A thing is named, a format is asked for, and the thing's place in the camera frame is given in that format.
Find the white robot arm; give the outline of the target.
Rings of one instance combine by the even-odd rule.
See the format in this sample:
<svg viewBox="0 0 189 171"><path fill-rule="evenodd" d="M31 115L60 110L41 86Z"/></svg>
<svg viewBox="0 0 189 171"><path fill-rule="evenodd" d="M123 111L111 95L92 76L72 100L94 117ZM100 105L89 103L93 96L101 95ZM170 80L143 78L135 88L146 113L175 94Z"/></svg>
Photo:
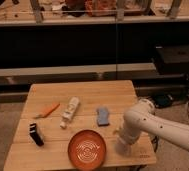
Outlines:
<svg viewBox="0 0 189 171"><path fill-rule="evenodd" d="M123 124L118 131L115 149L128 156L141 132L156 135L189 152L189 125L170 121L154 115L155 106L148 99L140 99L123 114Z"/></svg>

